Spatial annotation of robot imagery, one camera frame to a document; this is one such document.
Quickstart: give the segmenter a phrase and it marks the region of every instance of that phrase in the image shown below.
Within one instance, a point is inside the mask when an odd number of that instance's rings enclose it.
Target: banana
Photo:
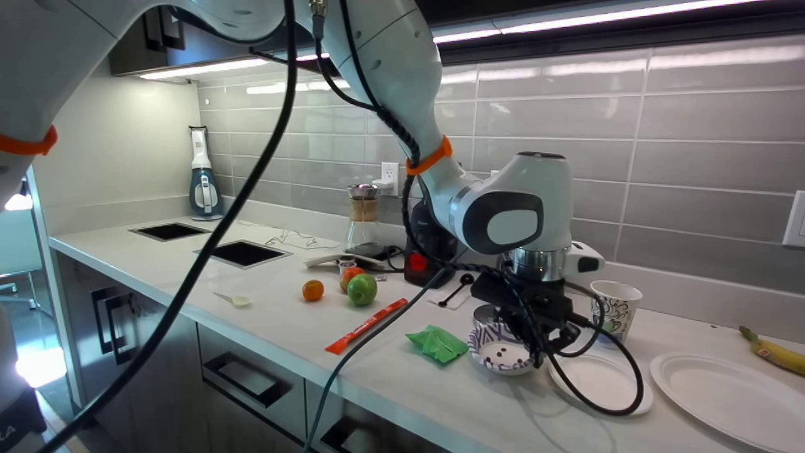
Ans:
[[[738,324],[737,330],[748,343],[757,356],[805,377],[805,354],[786,350],[776,343],[761,339],[745,324]]]

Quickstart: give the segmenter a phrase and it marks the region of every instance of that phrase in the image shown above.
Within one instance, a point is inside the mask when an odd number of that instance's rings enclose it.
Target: green sponge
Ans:
[[[453,338],[448,330],[440,330],[434,324],[428,324],[421,331],[404,335],[425,356],[430,356],[436,364],[448,364],[457,359],[468,344],[457,338]]]

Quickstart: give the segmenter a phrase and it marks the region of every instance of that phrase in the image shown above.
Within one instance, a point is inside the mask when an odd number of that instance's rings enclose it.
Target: kitchen counter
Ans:
[[[205,233],[152,242],[133,233],[133,226],[141,223],[70,232],[49,237],[49,246],[169,304]],[[284,257],[250,266],[211,258],[184,315],[317,384],[323,384],[340,359],[323,353],[323,344],[356,326],[380,304],[397,297],[409,300],[416,292],[399,277],[387,277],[372,309],[352,309],[336,288],[335,271],[303,270],[303,258],[336,251],[336,242],[250,221],[235,221],[220,244],[235,238],[269,244]],[[327,287],[317,304],[298,300],[298,287],[309,277]],[[250,307],[235,309],[213,292],[249,297]],[[653,388],[653,406],[645,416],[633,418],[606,418],[570,402],[555,390],[546,367],[519,377],[501,377],[480,369],[468,354],[436,367],[408,344],[404,331],[416,331],[425,324],[468,338],[475,307],[478,300],[468,300],[460,309],[440,309],[430,297],[421,297],[399,321],[352,356],[335,390],[448,451],[752,451],[697,422],[658,393],[645,364],[664,353],[702,353],[738,361],[805,395],[801,377],[758,361],[733,330],[645,309],[638,309],[625,346]]]

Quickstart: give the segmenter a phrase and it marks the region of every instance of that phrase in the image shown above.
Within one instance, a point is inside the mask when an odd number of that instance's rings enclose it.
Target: small fruit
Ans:
[[[786,350],[776,343],[761,339],[745,324],[738,326],[738,335],[748,343],[757,356],[805,377],[805,354]]]
[[[303,302],[319,302],[323,297],[323,283],[319,278],[307,278],[302,287]]]
[[[340,281],[341,292],[347,292],[350,278],[356,277],[356,275],[362,275],[358,266],[341,270],[341,281]]]
[[[352,307],[369,307],[376,297],[376,278],[372,275],[356,275],[347,283]]]

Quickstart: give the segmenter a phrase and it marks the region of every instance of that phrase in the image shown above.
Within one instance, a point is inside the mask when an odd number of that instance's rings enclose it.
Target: green apple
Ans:
[[[376,297],[376,278],[372,275],[353,275],[347,283],[352,307],[369,307]]]

